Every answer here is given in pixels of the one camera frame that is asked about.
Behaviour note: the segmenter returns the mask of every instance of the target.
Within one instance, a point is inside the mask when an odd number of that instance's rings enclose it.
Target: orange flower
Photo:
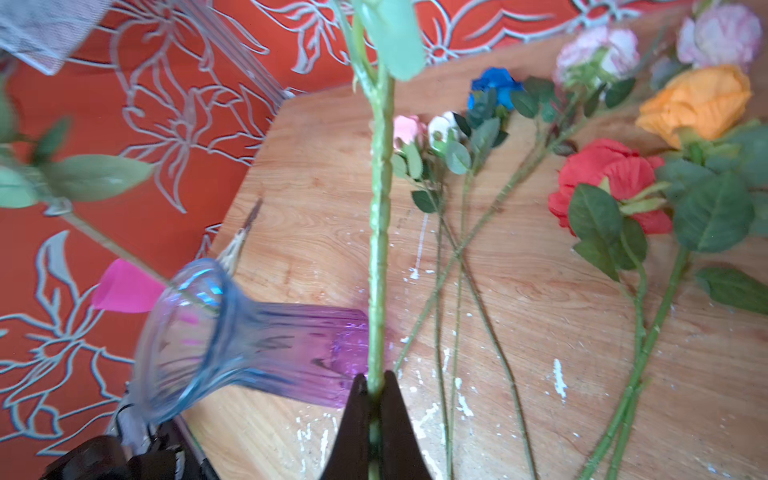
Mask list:
[[[675,148],[680,148],[676,130],[682,127],[715,140],[741,118],[751,97],[750,79],[736,65],[692,70],[645,102],[635,124]]]

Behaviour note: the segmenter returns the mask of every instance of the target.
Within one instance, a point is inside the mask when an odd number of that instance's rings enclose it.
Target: red floral wallpaper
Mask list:
[[[414,3],[429,62],[439,63],[663,2]],[[229,44],[211,33],[216,25]],[[268,73],[249,74],[259,63]],[[247,169],[258,167],[276,85],[286,96],[337,86],[351,79],[346,63],[326,2],[117,0],[57,75],[19,64],[8,93],[26,134],[73,117],[64,156],[121,154],[156,166],[127,194],[75,211],[170,276],[205,254]],[[144,320],[91,308],[114,257],[43,210],[0,210],[2,478],[37,478],[55,455],[104,431]]]

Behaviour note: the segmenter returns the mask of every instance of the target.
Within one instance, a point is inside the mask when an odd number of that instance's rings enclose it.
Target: red flower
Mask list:
[[[568,205],[577,185],[597,186],[608,177],[611,195],[616,200],[627,200],[652,185],[656,181],[654,169],[662,165],[661,157],[644,158],[615,140],[595,140],[565,161],[558,177],[560,190],[549,196],[549,211],[560,219],[561,227],[571,228]],[[632,218],[646,234],[672,231],[672,220],[661,210],[635,214]]]

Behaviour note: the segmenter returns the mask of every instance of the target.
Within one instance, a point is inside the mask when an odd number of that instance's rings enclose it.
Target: blue flower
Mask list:
[[[488,91],[490,88],[496,89],[496,104],[504,105],[509,110],[512,110],[515,107],[512,105],[509,92],[523,90],[523,84],[520,81],[515,81],[506,68],[491,67],[484,71],[480,78],[472,80],[472,91],[469,92],[467,108],[472,109],[475,106],[475,96],[472,92]]]

